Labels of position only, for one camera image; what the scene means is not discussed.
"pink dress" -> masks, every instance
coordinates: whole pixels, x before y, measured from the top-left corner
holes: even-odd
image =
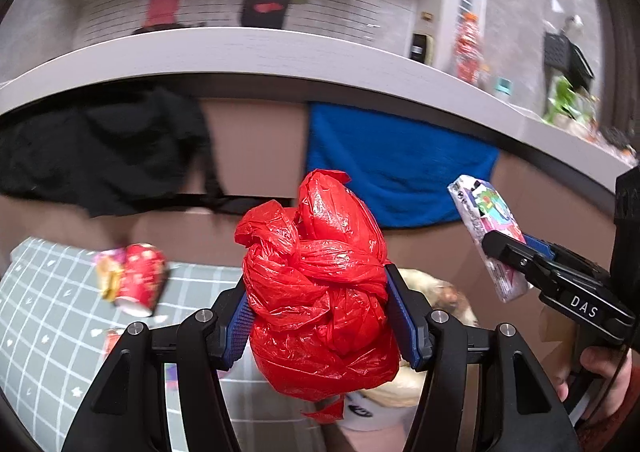
[[[175,24],[177,22],[175,14],[178,11],[179,3],[180,0],[149,0],[143,27]]]

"black basket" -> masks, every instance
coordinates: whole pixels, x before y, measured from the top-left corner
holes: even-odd
[[[571,42],[564,35],[545,34],[545,66],[568,74],[571,65]]]
[[[593,71],[577,45],[564,35],[546,33],[544,48],[545,66],[562,72],[574,89],[591,88]]]

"red plastic bag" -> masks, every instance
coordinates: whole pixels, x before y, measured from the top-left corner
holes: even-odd
[[[392,380],[400,355],[386,324],[386,244],[344,172],[315,170],[298,207],[260,205],[236,228],[248,248],[242,262],[250,336],[258,368],[289,396],[337,403],[308,414],[342,418],[343,394]]]

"small red can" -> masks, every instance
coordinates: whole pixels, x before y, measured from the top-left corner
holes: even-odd
[[[150,244],[131,244],[127,247],[115,305],[135,317],[151,316],[165,278],[166,261],[162,252]]]

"white shelf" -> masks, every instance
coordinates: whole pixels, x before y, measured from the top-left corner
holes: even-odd
[[[503,133],[575,168],[609,191],[630,167],[595,145],[417,62],[344,40],[251,28],[133,35],[73,51],[0,88],[0,114],[94,83],[178,73],[268,74],[364,88],[418,102]]]

